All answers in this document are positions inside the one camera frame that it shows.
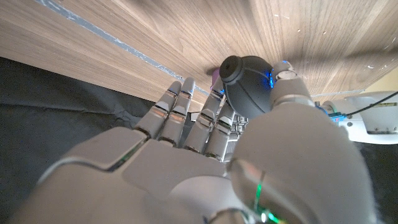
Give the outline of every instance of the black knob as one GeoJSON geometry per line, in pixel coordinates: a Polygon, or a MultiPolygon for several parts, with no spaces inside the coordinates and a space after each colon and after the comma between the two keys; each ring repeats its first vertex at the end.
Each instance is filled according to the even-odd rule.
{"type": "Polygon", "coordinates": [[[273,86],[272,67],[257,56],[230,56],[220,67],[220,77],[231,107],[241,116],[255,118],[269,112],[273,86]]]}

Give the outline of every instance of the purple object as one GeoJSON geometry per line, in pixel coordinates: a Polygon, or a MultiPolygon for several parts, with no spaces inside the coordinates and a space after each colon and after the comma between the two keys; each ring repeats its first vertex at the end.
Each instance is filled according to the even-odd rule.
{"type": "Polygon", "coordinates": [[[217,78],[220,76],[220,68],[217,68],[213,72],[213,76],[211,77],[211,87],[210,90],[213,88],[214,83],[216,83],[217,78]]]}

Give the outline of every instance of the white robot part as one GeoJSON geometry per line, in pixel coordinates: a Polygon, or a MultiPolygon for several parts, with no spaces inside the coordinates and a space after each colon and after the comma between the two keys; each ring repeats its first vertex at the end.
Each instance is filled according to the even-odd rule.
{"type": "MultiPolygon", "coordinates": [[[[322,108],[328,113],[348,114],[365,108],[393,94],[393,91],[363,93],[343,100],[326,101],[322,108]]],[[[360,113],[340,118],[351,141],[371,144],[398,144],[398,95],[360,113]]]]}

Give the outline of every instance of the blue led light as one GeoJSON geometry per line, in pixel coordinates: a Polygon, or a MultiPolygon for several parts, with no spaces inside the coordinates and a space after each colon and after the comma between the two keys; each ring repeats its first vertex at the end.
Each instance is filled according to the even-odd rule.
{"type": "Polygon", "coordinates": [[[272,77],[270,77],[270,79],[269,79],[269,86],[270,86],[271,88],[274,87],[274,79],[273,79],[272,77]]]}

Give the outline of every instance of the blue connector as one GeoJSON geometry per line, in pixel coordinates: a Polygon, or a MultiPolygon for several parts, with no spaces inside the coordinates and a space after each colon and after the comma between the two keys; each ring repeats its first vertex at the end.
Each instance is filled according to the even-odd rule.
{"type": "Polygon", "coordinates": [[[347,117],[345,114],[341,114],[340,112],[328,114],[328,116],[333,122],[343,121],[347,117]]]}

